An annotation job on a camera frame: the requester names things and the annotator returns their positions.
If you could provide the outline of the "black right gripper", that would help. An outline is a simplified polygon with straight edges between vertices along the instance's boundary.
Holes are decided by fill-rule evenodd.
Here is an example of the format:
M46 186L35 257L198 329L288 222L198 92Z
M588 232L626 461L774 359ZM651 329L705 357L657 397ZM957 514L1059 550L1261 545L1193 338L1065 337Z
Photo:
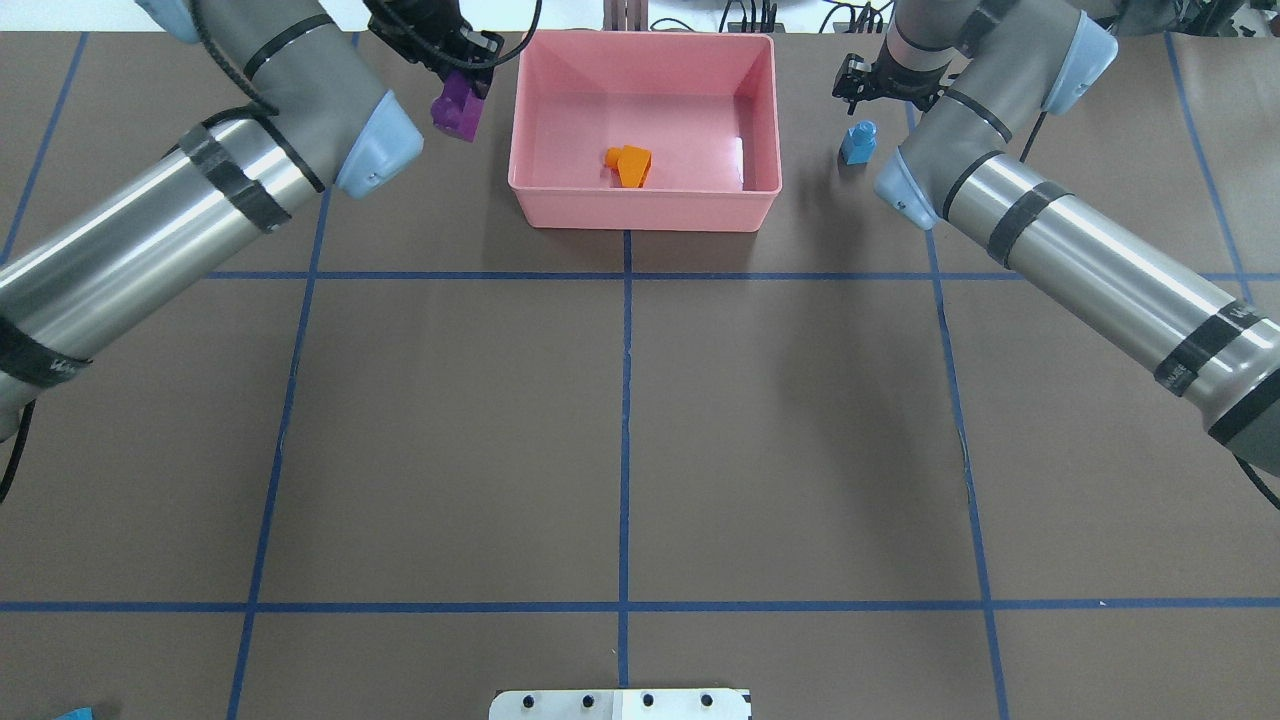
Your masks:
M882 53L874 61L850 53L836 73L832 97L845 102L847 113L855 113L860 102L878 99L904 101L918 111L928 113L948 87L945 81L947 69L948 64L931 70L915 70L904 67L887 53Z

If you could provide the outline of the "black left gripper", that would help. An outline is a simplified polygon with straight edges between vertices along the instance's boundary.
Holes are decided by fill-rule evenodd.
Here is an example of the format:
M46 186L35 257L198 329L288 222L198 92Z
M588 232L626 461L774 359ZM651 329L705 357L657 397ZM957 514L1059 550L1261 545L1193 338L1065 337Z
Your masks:
M438 74L468 70L468 87L486 100L506 40L463 17L457 1L366 1L367 28L404 60Z

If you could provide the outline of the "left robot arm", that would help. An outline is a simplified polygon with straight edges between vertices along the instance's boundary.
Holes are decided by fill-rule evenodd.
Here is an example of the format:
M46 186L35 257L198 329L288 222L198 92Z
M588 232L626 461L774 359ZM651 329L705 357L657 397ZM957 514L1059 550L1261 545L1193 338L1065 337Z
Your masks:
M151 168L3 268L9 491L36 398L325 190L364 199L425 140L317 1L146 1L244 94Z

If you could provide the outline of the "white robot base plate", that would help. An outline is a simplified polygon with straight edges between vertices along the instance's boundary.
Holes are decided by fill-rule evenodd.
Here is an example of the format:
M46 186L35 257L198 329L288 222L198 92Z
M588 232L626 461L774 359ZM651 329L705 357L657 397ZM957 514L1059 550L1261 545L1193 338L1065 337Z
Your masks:
M489 719L751 719L749 691L732 688L600 688L503 691Z

